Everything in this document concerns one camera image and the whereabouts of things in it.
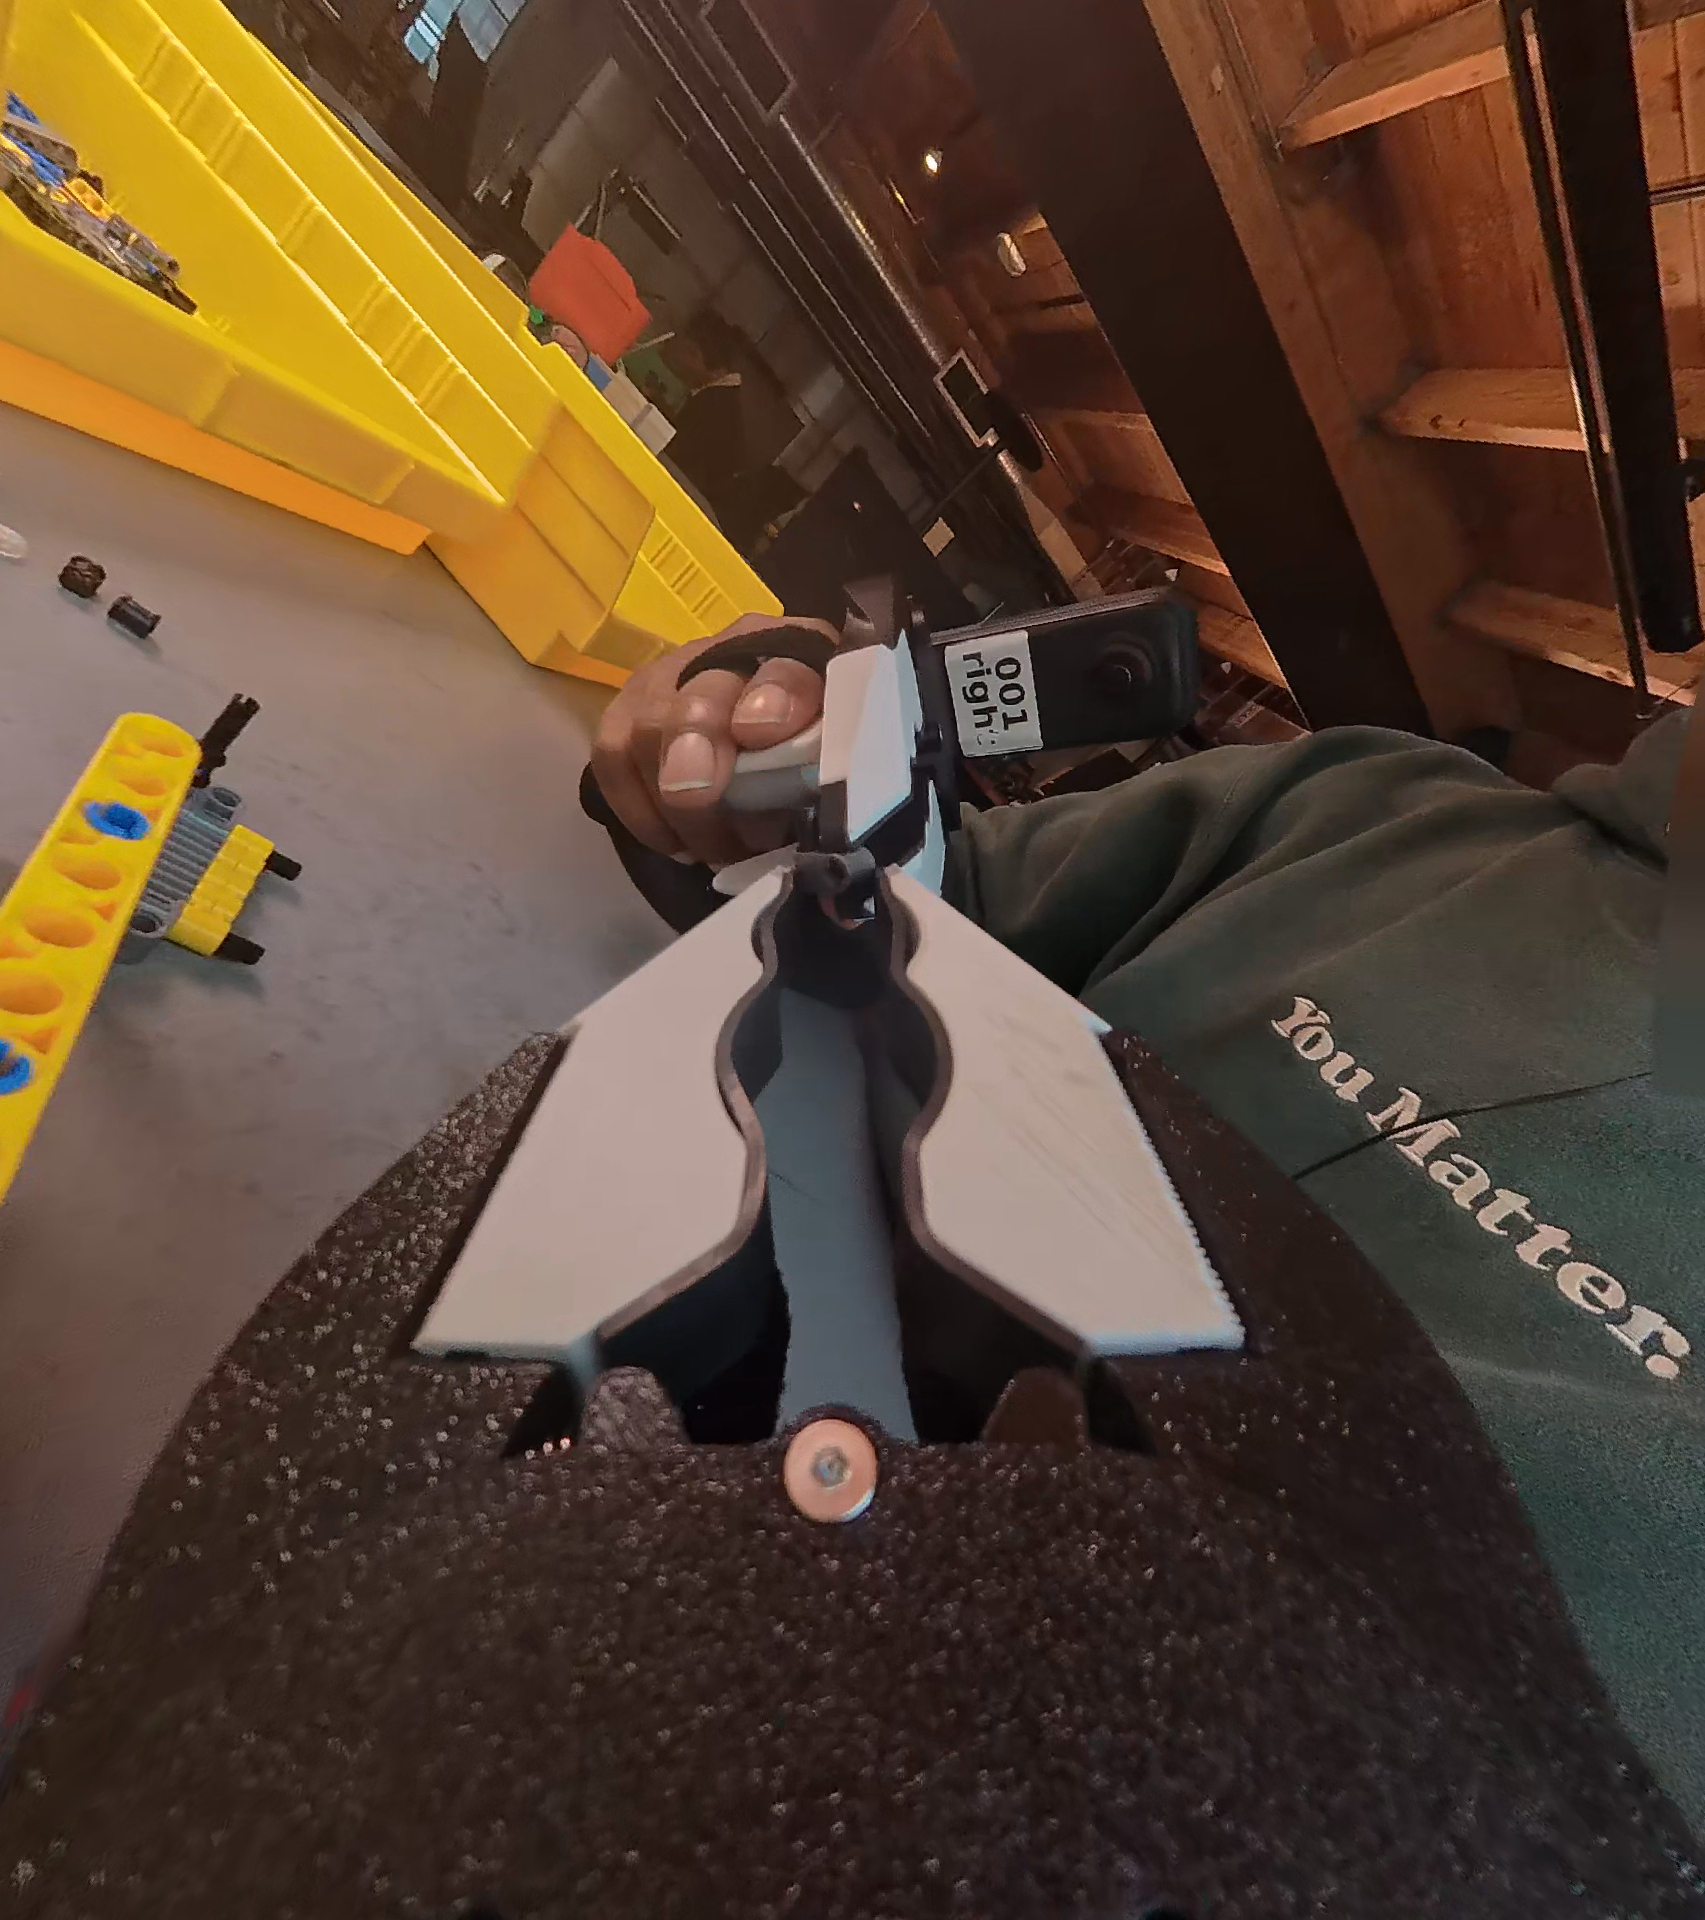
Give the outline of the red orange container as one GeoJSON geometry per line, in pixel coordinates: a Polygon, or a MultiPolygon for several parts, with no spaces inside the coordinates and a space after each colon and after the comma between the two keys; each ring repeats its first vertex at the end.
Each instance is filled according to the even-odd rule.
{"type": "Polygon", "coordinates": [[[529,306],[615,365],[651,322],[631,271],[603,240],[567,223],[529,275],[529,306]]]}

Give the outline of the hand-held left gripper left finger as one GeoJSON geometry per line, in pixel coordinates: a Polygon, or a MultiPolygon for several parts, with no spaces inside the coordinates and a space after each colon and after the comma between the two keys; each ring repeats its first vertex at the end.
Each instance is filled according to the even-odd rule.
{"type": "Polygon", "coordinates": [[[775,928],[754,879],[572,1020],[414,1334],[431,1357],[729,1374],[782,1304],[769,1144],[775,928]]]}

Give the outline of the yellow grey lego arm assembly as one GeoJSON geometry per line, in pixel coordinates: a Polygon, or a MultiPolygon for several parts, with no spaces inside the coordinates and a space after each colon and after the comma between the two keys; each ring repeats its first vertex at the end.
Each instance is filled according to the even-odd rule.
{"type": "Polygon", "coordinates": [[[893,929],[870,852],[798,850],[770,942],[782,989],[845,1014],[874,1007],[890,985],[893,929]]]}

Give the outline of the grey grille yellow lego subassembly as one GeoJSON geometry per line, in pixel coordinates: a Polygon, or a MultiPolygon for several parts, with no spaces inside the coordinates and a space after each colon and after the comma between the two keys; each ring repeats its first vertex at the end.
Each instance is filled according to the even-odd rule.
{"type": "Polygon", "coordinates": [[[230,747],[257,718],[258,699],[234,694],[199,739],[199,763],[116,963],[130,965],[161,944],[201,957],[254,965],[263,945],[239,929],[241,912],[269,876],[294,881],[302,863],[241,818],[241,793],[219,775],[230,747]]]}

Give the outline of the person's right hand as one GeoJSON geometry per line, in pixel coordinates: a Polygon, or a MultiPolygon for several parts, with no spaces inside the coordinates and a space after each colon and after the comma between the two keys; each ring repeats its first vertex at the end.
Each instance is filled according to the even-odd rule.
{"type": "Polygon", "coordinates": [[[720,870],[792,841],[789,814],[739,811],[725,800],[739,756],[809,732],[822,706],[822,674],[802,660],[770,658],[751,674],[715,664],[723,646],[765,631],[781,644],[798,633],[828,650],[840,644],[831,621],[746,614],[636,669],[600,714],[594,777],[604,803],[651,852],[720,870]]]}

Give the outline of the heap of lego parts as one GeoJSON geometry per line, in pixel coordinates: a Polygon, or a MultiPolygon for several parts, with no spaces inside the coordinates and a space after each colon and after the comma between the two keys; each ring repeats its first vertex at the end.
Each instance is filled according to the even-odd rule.
{"type": "Polygon", "coordinates": [[[196,313],[178,259],[119,214],[73,142],[16,91],[3,96],[0,114],[0,193],[34,228],[181,313],[196,313]]]}

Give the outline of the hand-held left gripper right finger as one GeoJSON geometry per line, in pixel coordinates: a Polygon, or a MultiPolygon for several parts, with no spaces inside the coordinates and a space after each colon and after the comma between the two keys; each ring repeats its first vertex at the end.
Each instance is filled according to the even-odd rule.
{"type": "Polygon", "coordinates": [[[1229,1354],[1244,1326],[1109,1050],[1109,1027],[913,876],[869,1014],[897,1150],[913,1369],[1229,1354]]]}

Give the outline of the yellow black lego robot build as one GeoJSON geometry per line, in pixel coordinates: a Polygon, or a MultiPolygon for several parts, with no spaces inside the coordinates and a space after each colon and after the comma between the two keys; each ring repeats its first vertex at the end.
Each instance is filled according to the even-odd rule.
{"type": "Polygon", "coordinates": [[[89,1020],[199,768],[199,739],[118,716],[0,896],[0,1203],[89,1020]]]}

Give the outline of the paned window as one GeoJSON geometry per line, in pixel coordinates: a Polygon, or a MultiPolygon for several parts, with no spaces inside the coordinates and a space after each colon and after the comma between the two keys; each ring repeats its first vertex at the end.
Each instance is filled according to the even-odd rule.
{"type": "Polygon", "coordinates": [[[398,7],[401,45],[433,73],[454,35],[465,35],[486,62],[523,7],[524,2],[404,2],[398,7]]]}

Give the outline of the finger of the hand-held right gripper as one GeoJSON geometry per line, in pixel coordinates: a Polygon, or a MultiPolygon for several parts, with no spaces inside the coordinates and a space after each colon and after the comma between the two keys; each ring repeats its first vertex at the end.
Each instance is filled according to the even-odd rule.
{"type": "Polygon", "coordinates": [[[934,780],[915,771],[911,790],[869,830],[869,853],[880,871],[902,874],[924,889],[940,889],[951,830],[934,780]]]}
{"type": "Polygon", "coordinates": [[[911,790],[920,729],[911,640],[840,650],[825,669],[812,838],[869,850],[869,830],[911,790]]]}

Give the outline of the yellow plastic parts bin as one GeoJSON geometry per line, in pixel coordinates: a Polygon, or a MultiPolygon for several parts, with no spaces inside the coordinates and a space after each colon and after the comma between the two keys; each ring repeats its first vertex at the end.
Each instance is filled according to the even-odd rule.
{"type": "Polygon", "coordinates": [[[520,502],[556,406],[529,349],[227,6],[0,4],[10,96],[194,310],[0,191],[0,399],[401,551],[520,502]]]}
{"type": "Polygon", "coordinates": [[[600,396],[560,408],[501,517],[429,549],[523,660],[600,686],[781,601],[600,396]]]}

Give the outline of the person's green sweatshirt torso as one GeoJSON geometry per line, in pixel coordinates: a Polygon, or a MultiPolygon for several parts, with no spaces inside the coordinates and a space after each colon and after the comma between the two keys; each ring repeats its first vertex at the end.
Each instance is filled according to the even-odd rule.
{"type": "Polygon", "coordinates": [[[1650,936],[1614,887],[1540,954],[1412,976],[1404,934],[1225,988],[1151,957],[1096,1007],[1414,1307],[1633,1740],[1705,1831],[1705,1102],[1652,1077],[1665,881],[1650,936]]]}

